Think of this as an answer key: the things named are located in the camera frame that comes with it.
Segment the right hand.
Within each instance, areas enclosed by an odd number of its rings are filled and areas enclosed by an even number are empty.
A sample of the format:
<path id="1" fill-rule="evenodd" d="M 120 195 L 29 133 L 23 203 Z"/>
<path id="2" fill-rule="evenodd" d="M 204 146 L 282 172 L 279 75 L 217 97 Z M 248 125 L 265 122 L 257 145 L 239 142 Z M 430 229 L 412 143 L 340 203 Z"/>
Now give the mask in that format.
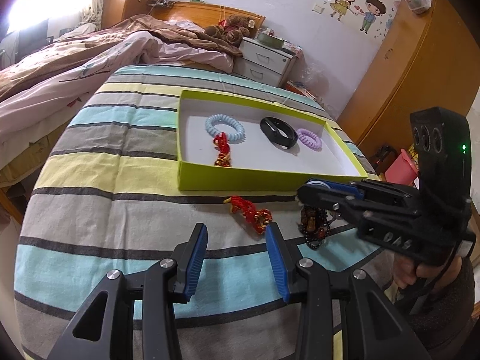
<path id="1" fill-rule="evenodd" d="M 449 284 L 455 281 L 462 267 L 462 257 L 456 256 L 442 277 L 433 287 L 433 293 L 437 293 Z M 418 279 L 434 279 L 440 274 L 443 267 L 431 267 L 420 264 L 415 267 L 414 261 L 405 256 L 396 254 L 393 263 L 393 277 L 395 284 L 406 289 L 409 285 L 414 285 Z"/>

